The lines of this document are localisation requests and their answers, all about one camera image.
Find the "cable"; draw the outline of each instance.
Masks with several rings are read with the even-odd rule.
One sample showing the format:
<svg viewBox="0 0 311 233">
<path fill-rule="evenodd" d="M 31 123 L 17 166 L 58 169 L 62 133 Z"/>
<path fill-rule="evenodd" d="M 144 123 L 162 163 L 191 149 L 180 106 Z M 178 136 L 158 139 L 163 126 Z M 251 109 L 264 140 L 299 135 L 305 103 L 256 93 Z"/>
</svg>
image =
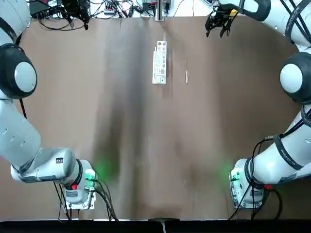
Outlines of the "cable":
<svg viewBox="0 0 311 233">
<path fill-rule="evenodd" d="M 66 215 L 68 216 L 68 209 L 67 209 L 67 203 L 66 203 L 66 197 L 64 195 L 64 192 L 63 192 L 63 189 L 62 189 L 62 186 L 60 186 L 60 184 L 58 184 L 59 188 L 60 188 L 60 191 L 62 192 L 62 196 L 64 198 L 64 205 L 65 205 L 65 209 L 66 209 Z"/>
<path fill-rule="evenodd" d="M 151 16 L 155 17 L 155 15 L 149 13 L 148 10 L 144 10 L 144 8 L 137 2 L 137 0 L 136 0 L 136 4 L 142 9 L 142 12 L 146 12 L 149 15 L 149 17 L 151 17 Z"/>
<path fill-rule="evenodd" d="M 173 17 L 175 17 L 175 15 L 176 15 L 176 13 L 177 13 L 177 11 L 178 11 L 178 8 L 179 8 L 180 4 L 181 4 L 183 1 L 184 1 L 184 0 L 181 0 L 181 2 L 179 3 L 179 5 L 177 6 L 177 9 L 176 9 L 176 11 L 175 11 Z"/>
<path fill-rule="evenodd" d="M 19 103 L 20 103 L 21 109 L 22 109 L 22 111 L 23 111 L 23 115 L 24 115 L 24 117 L 27 119 L 26 110 L 25 110 L 25 106 L 24 106 L 23 99 L 19 99 Z"/>
<path fill-rule="evenodd" d="M 194 17 L 194 0 L 192 1 L 192 17 Z"/>
<path fill-rule="evenodd" d="M 277 220 L 280 218 L 281 213 L 283 211 L 283 200 L 282 200 L 280 193 L 276 191 L 275 189 L 271 189 L 270 192 L 275 193 L 278 198 L 278 210 L 277 210 L 276 216 L 274 217 L 274 220 Z"/>
<path fill-rule="evenodd" d="M 280 0 L 280 2 L 282 3 L 282 5 L 284 6 L 284 8 L 286 9 L 286 11 L 289 13 L 289 15 L 292 14 L 292 12 L 290 11 L 289 7 L 287 6 L 287 4 L 284 2 L 284 0 Z M 303 36 L 305 37 L 306 40 L 308 40 L 310 43 L 311 41 L 308 38 L 308 35 L 302 30 L 300 24 L 298 24 L 297 20 L 295 21 L 296 26 L 298 27 L 298 29 L 300 30 L 300 32 L 303 34 Z"/>
<path fill-rule="evenodd" d="M 115 10 L 117 11 L 117 14 L 119 15 L 119 18 L 123 18 L 122 14 L 121 14 L 122 11 L 120 12 L 120 11 L 118 10 L 118 5 L 116 4 L 116 3 L 118 3 L 118 2 L 115 2 L 114 0 L 112 0 L 111 2 L 112 2 L 112 5 L 115 6 Z"/>
<path fill-rule="evenodd" d="M 92 2 L 92 1 L 88 1 L 89 3 L 92 3 L 92 4 L 95 4 L 95 5 L 99 5 L 99 4 L 101 4 L 101 2 L 98 2 L 98 3 L 96 3 L 96 2 Z"/>
<path fill-rule="evenodd" d="M 104 3 L 105 3 L 105 6 L 107 7 L 106 2 L 105 2 L 105 1 L 103 1 L 103 2 L 100 4 L 100 6 L 97 8 L 97 10 L 94 12 L 94 14 L 92 14 L 92 15 L 91 15 L 91 17 L 97 18 L 97 15 L 98 15 L 98 14 L 100 14 L 100 13 L 104 12 L 104 11 L 100 11 L 100 12 L 98 12 L 98 11 L 99 11 L 99 9 L 101 8 L 101 6 L 102 6 Z"/>
<path fill-rule="evenodd" d="M 103 191 L 104 196 L 105 197 L 108 196 L 108 202 L 109 203 L 106 202 L 106 208 L 107 208 L 107 213 L 108 213 L 109 220 L 111 220 L 111 217 L 113 217 L 114 219 L 117 219 L 115 210 L 114 210 L 113 205 L 112 205 L 111 193 L 110 193 L 110 190 L 108 188 L 108 185 L 103 181 L 103 183 L 105 184 L 105 186 L 106 186 L 106 188 L 108 190 L 108 194 L 107 194 L 105 192 L 104 187 L 102 186 L 101 182 L 99 182 L 98 180 L 95 180 L 95 182 L 97 182 L 100 185 L 100 187 L 101 187 L 101 189 Z"/>
<path fill-rule="evenodd" d="M 53 30 L 53 31 L 74 31 L 74 30 L 81 29 L 81 28 L 84 27 L 84 26 L 81 26 L 81 27 L 79 27 L 79 28 L 71 28 L 71 29 L 51 28 L 51 27 L 48 27 L 48 26 L 46 26 L 45 24 L 43 24 L 42 20 L 39 19 L 38 21 L 39 21 L 39 23 L 40 23 L 43 27 L 45 27 L 45 28 L 47 28 L 47 29 L 49 29 L 49 30 Z"/>
<path fill-rule="evenodd" d="M 111 214 L 113 214 L 113 212 L 112 212 L 112 210 L 111 210 L 111 207 L 110 207 L 110 205 L 109 205 L 108 202 L 107 202 L 106 197 L 105 197 L 101 192 L 99 192 L 98 190 L 96 190 L 96 192 L 101 196 L 101 198 L 102 198 L 102 199 L 104 200 L 104 202 L 106 203 L 106 207 L 107 207 L 107 209 L 109 210 L 109 212 L 110 212 Z"/>
<path fill-rule="evenodd" d="M 240 206 L 241 206 L 241 204 L 242 204 L 242 201 L 243 201 L 243 199 L 245 198 L 246 193 L 247 193 L 247 191 L 249 190 L 250 186 L 251 186 L 251 185 L 249 185 L 249 186 L 247 187 L 247 189 L 246 189 L 246 191 L 245 191 L 245 193 L 244 193 L 244 195 L 243 195 L 243 197 L 242 197 L 242 199 L 241 199 L 241 201 L 240 201 L 240 203 L 239 203 L 237 209 L 236 209 L 236 210 L 234 211 L 234 213 L 230 216 L 230 218 L 228 218 L 228 220 L 231 220 L 231 219 L 234 217 L 234 215 L 238 212 L 238 210 L 239 210 L 239 208 L 240 208 Z"/>
<path fill-rule="evenodd" d="M 255 166 L 254 166 L 254 159 L 255 159 L 255 151 L 256 151 L 256 148 L 257 146 L 259 145 L 259 149 L 258 149 L 258 152 L 257 152 L 257 155 L 260 154 L 260 150 L 261 150 L 261 146 L 262 144 L 265 142 L 266 140 L 263 139 L 261 140 L 260 142 L 258 142 L 256 145 L 255 145 L 255 148 L 253 150 L 253 154 L 252 154 L 252 180 L 251 182 L 254 181 L 254 171 L 255 171 Z M 253 213 L 251 214 L 251 216 L 256 212 L 256 206 L 255 206 L 255 192 L 254 192 L 254 186 L 252 185 L 252 199 L 253 199 Z"/>
<path fill-rule="evenodd" d="M 293 0 L 289 0 L 289 1 L 290 1 L 291 5 L 293 6 L 293 8 L 296 8 L 296 5 L 295 5 L 294 1 L 293 1 Z M 309 38 L 308 41 L 310 42 L 310 41 L 311 41 L 311 34 L 310 34 L 309 30 L 308 30 L 308 27 L 307 27 L 306 23 L 305 23 L 305 21 L 302 19 L 302 17 L 301 17 L 300 14 L 298 15 L 298 18 L 299 18 L 299 20 L 300 20 L 300 22 L 301 22 L 301 24 L 302 24 L 303 29 L 304 29 L 305 32 L 307 33 L 308 38 Z"/>
<path fill-rule="evenodd" d="M 63 206 L 63 202 L 62 202 L 62 198 L 61 198 L 61 196 L 59 195 L 59 192 L 58 192 L 58 189 L 57 189 L 57 187 L 56 187 L 56 184 L 55 184 L 55 182 L 53 181 L 53 184 L 54 184 L 54 187 L 55 187 L 55 190 L 56 190 L 56 192 L 57 192 L 57 195 L 58 195 L 58 199 L 59 199 L 59 213 L 58 213 L 58 220 L 59 220 L 59 217 L 60 217 L 60 207 L 61 206 Z M 68 218 L 68 220 L 70 220 L 70 217 L 69 217 L 69 215 L 68 215 L 68 211 L 66 211 L 66 216 L 67 216 L 67 218 Z"/>
</svg>

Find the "white robotic arm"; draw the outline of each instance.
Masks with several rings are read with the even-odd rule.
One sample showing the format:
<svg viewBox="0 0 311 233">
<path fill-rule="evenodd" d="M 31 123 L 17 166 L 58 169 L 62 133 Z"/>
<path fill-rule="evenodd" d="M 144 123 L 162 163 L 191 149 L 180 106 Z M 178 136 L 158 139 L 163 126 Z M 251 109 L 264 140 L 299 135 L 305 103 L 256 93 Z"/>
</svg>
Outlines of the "white robotic arm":
<svg viewBox="0 0 311 233">
<path fill-rule="evenodd" d="M 30 22 L 25 0 L 0 1 L 0 155 L 11 163 L 11 175 L 25 183 L 56 181 L 65 187 L 72 209 L 88 208 L 96 179 L 90 163 L 67 148 L 41 148 L 38 131 L 19 113 L 13 99 L 31 95 L 37 74 L 25 52 L 14 43 Z"/>
<path fill-rule="evenodd" d="M 308 116 L 311 113 L 311 0 L 219 2 L 221 10 L 230 12 L 235 9 L 262 22 L 286 36 L 300 50 L 283 65 L 280 83 L 289 97 L 302 103 L 301 112 L 285 133 L 266 138 L 274 140 L 274 143 L 255 157 L 254 170 L 251 158 L 240 159 L 229 174 L 235 207 L 241 203 L 241 208 L 253 208 L 253 200 L 259 207 L 265 184 L 288 182 L 311 175 L 311 117 Z M 217 22 L 211 22 L 213 27 L 219 26 Z"/>
</svg>

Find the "black cable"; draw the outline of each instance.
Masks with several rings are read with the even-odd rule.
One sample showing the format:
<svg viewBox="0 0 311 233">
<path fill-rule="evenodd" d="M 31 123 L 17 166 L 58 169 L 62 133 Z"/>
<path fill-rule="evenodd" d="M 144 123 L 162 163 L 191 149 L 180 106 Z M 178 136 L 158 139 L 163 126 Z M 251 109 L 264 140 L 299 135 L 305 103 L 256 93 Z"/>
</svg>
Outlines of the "black cable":
<svg viewBox="0 0 311 233">
<path fill-rule="evenodd" d="M 19 99 L 19 103 L 20 103 L 21 109 L 23 111 L 23 115 L 27 119 L 27 115 L 26 115 L 26 110 L 25 110 L 23 99 Z"/>
<path fill-rule="evenodd" d="M 118 10 L 118 5 L 117 5 L 118 2 L 115 2 L 114 0 L 112 0 L 111 2 L 112 2 L 112 5 L 115 7 L 115 11 L 119 15 L 119 18 L 123 18 L 121 12 Z"/>
<path fill-rule="evenodd" d="M 245 198 L 246 193 L 247 193 L 247 191 L 249 190 L 250 186 L 251 186 L 251 185 L 249 185 L 249 186 L 247 187 L 247 189 L 246 189 L 246 191 L 245 191 L 245 193 L 244 193 L 244 195 L 243 195 L 243 197 L 242 197 L 242 199 L 241 199 L 241 201 L 240 201 L 240 203 L 239 203 L 237 209 L 236 209 L 236 210 L 234 211 L 234 213 L 230 216 L 230 218 L 228 218 L 228 220 L 231 220 L 231 219 L 234 217 L 234 215 L 238 212 L 238 210 L 239 210 L 239 208 L 240 208 L 240 206 L 241 206 L 241 204 L 242 204 L 242 201 L 243 201 L 243 199 Z"/>
<path fill-rule="evenodd" d="M 263 139 L 263 140 L 261 140 L 260 142 L 258 142 L 256 145 L 255 145 L 255 148 L 254 148 L 254 150 L 253 150 L 253 154 L 252 154 L 252 180 L 251 180 L 251 182 L 253 182 L 254 181 L 254 171 L 255 171 L 255 166 L 254 166 L 254 159 L 255 159 L 255 151 L 256 151 L 256 148 L 257 148 L 257 146 L 259 145 L 259 149 L 258 149 L 258 152 L 257 152 L 257 155 L 259 155 L 260 154 L 260 150 L 261 150 L 261 146 L 262 146 L 262 144 L 263 144 L 263 142 L 265 142 L 266 140 L 265 139 Z M 253 218 L 253 214 L 257 211 L 256 210 L 256 206 L 255 206 L 255 195 L 254 195 L 254 186 L 252 185 L 252 199 L 253 199 L 253 212 L 252 212 L 252 214 L 251 214 L 251 218 Z"/>
<path fill-rule="evenodd" d="M 104 11 L 98 12 L 98 11 L 99 11 L 99 9 L 101 8 L 101 6 L 102 6 L 104 3 L 105 3 L 105 5 L 106 5 L 106 2 L 105 2 L 105 1 L 103 1 L 103 2 L 100 4 L 100 6 L 97 8 L 97 10 L 94 12 L 94 14 L 92 14 L 92 15 L 91 15 L 91 17 L 96 18 L 96 16 L 97 16 L 98 14 L 100 14 L 100 13 L 104 12 Z"/>
<path fill-rule="evenodd" d="M 296 8 L 296 5 L 295 5 L 294 1 L 293 0 L 289 0 L 289 1 L 290 1 L 291 5 L 293 6 L 293 8 Z M 309 30 L 308 30 L 308 27 L 307 27 L 306 23 L 305 23 L 305 21 L 303 20 L 303 18 L 301 17 L 300 14 L 298 15 L 298 18 L 299 18 L 299 20 L 300 20 L 300 22 L 302 24 L 303 29 L 307 33 L 308 38 L 309 38 L 308 41 L 310 42 L 311 41 L 311 34 L 310 34 Z"/>
<path fill-rule="evenodd" d="M 74 30 L 81 29 L 81 28 L 84 27 L 84 26 L 81 26 L 81 27 L 79 27 L 79 28 L 71 28 L 71 29 L 51 28 L 51 27 L 48 27 L 48 26 L 46 26 L 45 24 L 43 24 L 42 20 L 39 19 L 38 21 L 39 21 L 39 23 L 40 23 L 43 27 L 45 27 L 45 28 L 47 28 L 47 29 L 49 29 L 49 30 L 53 30 L 53 31 L 74 31 Z"/>
<path fill-rule="evenodd" d="M 106 197 L 101 193 L 101 192 L 99 192 L 98 190 L 96 190 L 96 192 L 101 196 L 101 198 L 104 200 L 104 202 L 106 203 L 106 207 L 109 209 L 109 212 L 112 214 L 112 211 L 111 211 L 111 208 L 110 208 L 110 206 L 109 205 L 107 205 L 107 199 L 106 199 Z"/>
<path fill-rule="evenodd" d="M 311 109 L 308 110 L 307 115 L 311 115 Z M 289 130 L 287 130 L 285 133 L 280 134 L 280 138 L 285 138 L 286 136 L 292 134 L 296 130 L 298 130 L 301 126 L 303 126 L 303 120 L 300 119 L 293 127 L 291 127 Z"/>
<path fill-rule="evenodd" d="M 67 209 L 67 203 L 66 203 L 66 197 L 64 195 L 64 192 L 63 192 L 63 189 L 62 189 L 62 186 L 60 184 L 58 184 L 59 188 L 60 188 L 60 191 L 62 192 L 62 196 L 64 198 L 64 204 L 65 204 L 65 209 L 66 209 L 66 215 L 68 216 L 68 209 Z"/>
<path fill-rule="evenodd" d="M 101 187 L 101 189 L 102 189 L 102 191 L 103 191 L 104 196 L 105 196 L 105 197 L 108 196 L 108 202 L 109 202 L 109 203 L 106 202 L 106 208 L 107 208 L 107 213 L 108 213 L 109 220 L 111 220 L 111 217 L 113 217 L 114 219 L 116 219 L 117 217 L 116 217 L 116 213 L 115 213 L 115 210 L 114 210 L 114 208 L 113 208 L 113 205 L 112 205 L 111 193 L 110 193 L 110 190 L 109 190 L 107 184 L 106 184 L 105 182 L 103 182 L 103 183 L 105 184 L 107 190 L 108 190 L 108 194 L 107 194 L 106 191 L 104 190 L 104 187 L 102 186 L 101 182 L 99 182 L 98 180 L 95 180 L 95 182 L 97 182 L 97 183 L 100 185 L 100 187 Z"/>
<path fill-rule="evenodd" d="M 89 3 L 92 3 L 92 4 L 95 4 L 95 5 L 99 5 L 99 4 L 101 4 L 101 2 L 98 2 L 98 3 L 96 3 L 96 2 L 92 2 L 92 1 L 88 1 Z"/>
<path fill-rule="evenodd" d="M 192 1 L 192 17 L 194 17 L 194 0 Z"/>
<path fill-rule="evenodd" d="M 60 207 L 63 206 L 63 202 L 62 202 L 61 196 L 59 195 L 59 192 L 58 192 L 58 189 L 57 189 L 57 187 L 56 187 L 55 182 L 53 182 L 53 184 L 54 184 L 55 190 L 56 190 L 56 192 L 57 192 L 58 199 L 59 199 L 59 204 L 60 204 L 60 206 L 59 206 L 59 213 L 58 213 L 58 220 L 59 220 L 59 217 L 60 217 Z M 70 220 L 69 215 L 68 215 L 68 212 L 66 212 L 65 214 L 66 214 L 66 217 L 68 218 L 68 220 Z"/>
<path fill-rule="evenodd" d="M 289 7 L 286 5 L 286 3 L 284 2 L 284 0 L 280 0 L 280 2 L 282 3 L 282 5 L 284 6 L 284 8 L 286 9 L 286 11 L 289 13 L 289 15 L 292 14 L 292 12 L 290 11 Z M 298 29 L 300 30 L 300 32 L 303 34 L 303 36 L 305 37 L 306 40 L 308 40 L 310 43 L 310 39 L 308 38 L 308 35 L 306 34 L 306 32 L 304 32 L 300 26 L 300 24 L 297 22 L 297 20 L 295 21 L 296 26 L 298 27 Z"/>
<path fill-rule="evenodd" d="M 149 17 L 151 16 L 155 17 L 155 15 L 151 14 L 148 10 L 144 10 L 144 8 L 137 2 L 137 0 L 136 0 L 136 4 L 142 9 L 142 12 L 146 12 L 149 15 Z"/>
<path fill-rule="evenodd" d="M 265 203 L 266 203 L 266 201 L 267 201 L 267 199 L 269 197 L 269 194 L 270 194 L 269 190 L 264 189 L 264 191 L 263 191 L 263 198 L 262 198 L 262 205 L 255 212 L 252 213 L 251 220 L 254 220 L 255 216 L 260 212 L 260 210 L 262 210 L 262 208 L 264 207 L 264 205 L 265 205 Z"/>
<path fill-rule="evenodd" d="M 276 191 L 275 189 L 271 189 L 270 192 L 275 193 L 277 198 L 278 198 L 278 210 L 277 210 L 276 216 L 274 217 L 274 220 L 277 220 L 280 218 L 281 213 L 283 211 L 283 200 L 282 200 L 280 193 L 278 191 Z"/>
<path fill-rule="evenodd" d="M 177 11 L 178 11 L 178 8 L 179 8 L 180 4 L 181 4 L 183 1 L 184 1 L 184 0 L 182 0 L 182 1 L 178 4 L 177 9 L 176 9 L 176 11 L 175 11 L 173 17 L 175 17 L 175 15 L 176 15 L 176 13 L 177 13 Z"/>
</svg>

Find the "brown table surface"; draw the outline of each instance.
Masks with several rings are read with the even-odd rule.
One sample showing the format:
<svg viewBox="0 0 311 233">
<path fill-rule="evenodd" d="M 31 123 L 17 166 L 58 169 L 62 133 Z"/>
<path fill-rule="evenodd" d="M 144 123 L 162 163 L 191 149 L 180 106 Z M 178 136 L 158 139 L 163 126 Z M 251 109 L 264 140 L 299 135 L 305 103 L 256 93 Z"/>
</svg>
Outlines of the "brown table surface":
<svg viewBox="0 0 311 233">
<path fill-rule="evenodd" d="M 38 75 L 24 101 L 29 121 L 43 147 L 70 147 L 93 164 L 119 218 L 228 218 L 228 172 L 264 136 L 286 130 L 299 111 L 279 84 L 294 46 L 246 17 L 236 19 L 229 37 L 215 30 L 206 38 L 205 21 L 98 19 L 88 31 L 71 32 L 34 21 L 24 32 L 21 46 Z M 165 86 L 151 82 L 158 40 L 168 43 Z M 0 167 L 0 218 L 57 218 L 52 183 L 18 183 L 3 159 Z M 308 180 L 277 188 L 282 218 L 310 217 Z M 258 218 L 273 217 L 277 205 L 271 195 Z M 80 218 L 106 218 L 102 200 Z"/>
</svg>

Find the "green led light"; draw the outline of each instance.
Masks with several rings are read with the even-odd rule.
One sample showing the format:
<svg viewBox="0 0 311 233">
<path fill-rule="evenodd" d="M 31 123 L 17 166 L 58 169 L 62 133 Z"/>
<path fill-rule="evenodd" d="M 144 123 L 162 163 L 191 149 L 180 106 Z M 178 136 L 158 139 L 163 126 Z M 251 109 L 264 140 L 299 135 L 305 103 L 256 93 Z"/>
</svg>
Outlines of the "green led light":
<svg viewBox="0 0 311 233">
<path fill-rule="evenodd" d="M 92 169 L 86 170 L 86 188 L 94 189 L 95 188 L 95 180 L 96 180 L 96 173 Z"/>
<path fill-rule="evenodd" d="M 86 179 L 87 180 L 95 180 L 96 179 L 96 173 L 93 169 L 87 169 L 86 170 Z"/>
</svg>

